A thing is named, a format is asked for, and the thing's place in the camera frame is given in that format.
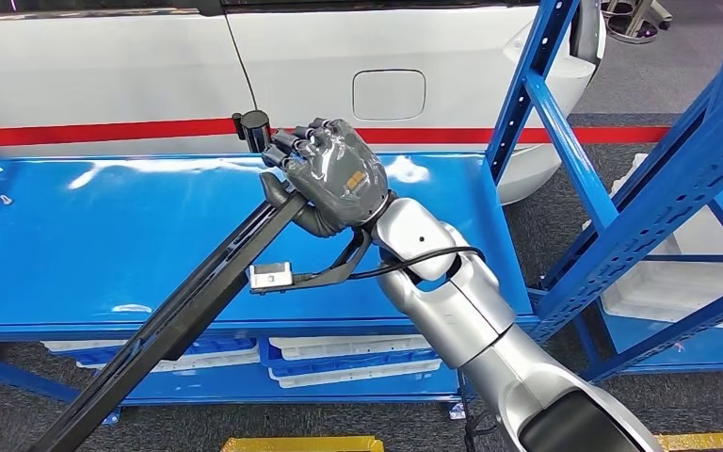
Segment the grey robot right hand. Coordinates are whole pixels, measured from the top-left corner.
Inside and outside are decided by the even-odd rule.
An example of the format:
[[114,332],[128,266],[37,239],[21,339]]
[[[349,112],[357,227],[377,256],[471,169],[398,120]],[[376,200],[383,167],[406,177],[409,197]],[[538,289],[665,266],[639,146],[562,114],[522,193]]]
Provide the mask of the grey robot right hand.
[[294,222],[317,237],[374,221],[391,198],[380,160],[342,119],[316,118],[291,133],[278,129],[261,157],[309,202]]

